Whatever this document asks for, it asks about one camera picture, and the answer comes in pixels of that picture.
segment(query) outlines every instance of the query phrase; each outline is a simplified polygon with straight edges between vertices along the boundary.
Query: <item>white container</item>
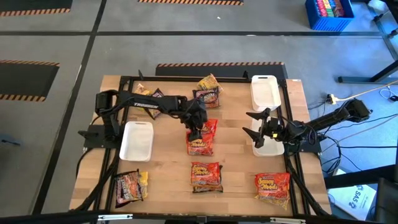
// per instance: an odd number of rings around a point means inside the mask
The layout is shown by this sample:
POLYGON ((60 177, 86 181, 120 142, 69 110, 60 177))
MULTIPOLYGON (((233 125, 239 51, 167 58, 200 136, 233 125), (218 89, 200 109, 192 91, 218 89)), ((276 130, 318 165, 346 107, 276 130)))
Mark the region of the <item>white container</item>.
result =
POLYGON ((148 162, 152 155, 154 127, 150 122, 127 122, 119 157, 126 161, 148 162))
POLYGON ((273 75, 255 75, 251 80, 251 101, 255 111, 270 108, 271 111, 280 106, 278 81, 273 75))
MULTIPOLYGON (((261 120, 253 119, 251 123, 251 129, 253 131, 258 131, 261 126, 261 120)), ((285 148, 282 142, 277 142, 270 137, 264 136, 264 145, 259 149, 254 147, 254 142, 252 143, 253 154, 255 156, 278 156, 285 152, 285 148)))

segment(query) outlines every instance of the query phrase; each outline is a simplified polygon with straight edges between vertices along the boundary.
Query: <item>gray floor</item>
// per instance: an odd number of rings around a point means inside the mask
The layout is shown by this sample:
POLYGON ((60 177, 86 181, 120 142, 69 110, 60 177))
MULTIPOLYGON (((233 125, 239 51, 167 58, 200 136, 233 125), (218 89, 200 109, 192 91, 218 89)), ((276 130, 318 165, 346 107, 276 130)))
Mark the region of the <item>gray floor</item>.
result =
MULTIPOLYGON (((70 14, 0 18, 0 30, 91 30, 100 0, 74 1, 70 14)), ((245 1, 240 6, 145 4, 108 1, 100 30, 238 30, 312 31, 304 1, 245 1)), ((377 31, 364 4, 353 4, 356 19, 345 31, 377 31)), ((72 90, 88 37, 0 37, 0 59, 60 62, 60 71, 47 100, 40 103, 0 101, 0 133, 11 134, 22 147, 0 150, 0 216, 29 213, 39 180, 49 158, 56 131, 72 90)), ((62 147, 44 212, 67 211, 75 180, 75 166, 93 114, 94 95, 103 75, 154 75, 158 63, 179 62, 285 62, 289 78, 303 80, 307 103, 327 93, 344 98, 373 85, 338 84, 337 76, 374 75, 393 59, 380 37, 233 37, 233 36, 120 36, 97 37, 62 147)), ((398 87, 392 89, 397 93, 398 87)), ((374 110, 372 119, 396 113, 397 103, 378 91, 359 97, 374 110)), ((331 112, 335 106, 327 106, 331 112)), ((311 111, 316 118, 323 107, 311 111)), ((333 131, 341 139, 378 122, 333 131)), ((342 146, 396 145, 398 119, 347 139, 342 146)), ((326 148, 330 142, 322 143, 326 148)), ((394 149, 346 149, 343 153, 362 169, 394 163, 394 149)), ((324 159, 337 155, 335 148, 324 159)), ((341 167, 355 171, 346 159, 341 167)))

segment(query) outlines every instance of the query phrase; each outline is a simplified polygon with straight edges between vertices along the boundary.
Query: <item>wooden tabletop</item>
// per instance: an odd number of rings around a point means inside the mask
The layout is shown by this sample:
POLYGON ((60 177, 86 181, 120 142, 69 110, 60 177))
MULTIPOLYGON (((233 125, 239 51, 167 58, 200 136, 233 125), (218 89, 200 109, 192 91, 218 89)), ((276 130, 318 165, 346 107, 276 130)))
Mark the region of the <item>wooden tabletop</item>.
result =
MULTIPOLYGON (((120 76, 104 76, 100 91, 118 89, 120 76)), ((154 91, 160 88, 165 95, 185 95, 192 98, 194 82, 134 82, 154 91)), ((218 119, 213 156, 189 156, 185 142, 186 129, 179 120, 165 114, 154 121, 139 108, 130 108, 128 121, 148 121, 154 125, 154 144, 149 162, 119 161, 118 172, 136 170, 149 172, 148 197, 143 202, 130 203, 112 212, 173 213, 181 215, 262 215, 290 216, 287 210, 255 199, 254 176, 262 172, 286 172, 283 156, 256 157, 251 139, 242 130, 250 128, 252 111, 249 83, 222 83, 221 107, 208 109, 208 117, 218 119), (190 185, 191 162, 219 162, 223 165, 223 193, 193 194, 190 185)), ((287 80, 290 105, 296 120, 308 121, 308 109, 300 80, 287 80)), ((98 181, 104 149, 91 151, 81 162, 70 208, 82 203, 98 181)), ((318 203, 330 212, 320 161, 314 154, 300 153, 305 183, 318 203)), ((105 186, 100 208, 104 207, 108 185, 105 186)), ((300 191, 296 186, 299 211, 302 213, 300 191)))

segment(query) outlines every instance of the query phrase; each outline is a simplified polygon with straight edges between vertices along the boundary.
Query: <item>blue bin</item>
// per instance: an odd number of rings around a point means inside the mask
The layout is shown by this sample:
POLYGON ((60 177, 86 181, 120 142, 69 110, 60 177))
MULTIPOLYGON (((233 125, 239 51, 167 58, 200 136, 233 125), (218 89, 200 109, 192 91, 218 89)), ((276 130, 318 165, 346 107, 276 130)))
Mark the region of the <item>blue bin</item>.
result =
POLYGON ((305 7, 307 8, 308 21, 313 30, 327 30, 341 32, 354 19, 354 12, 349 0, 340 0, 343 6, 344 17, 322 17, 319 15, 316 0, 307 0, 305 7))

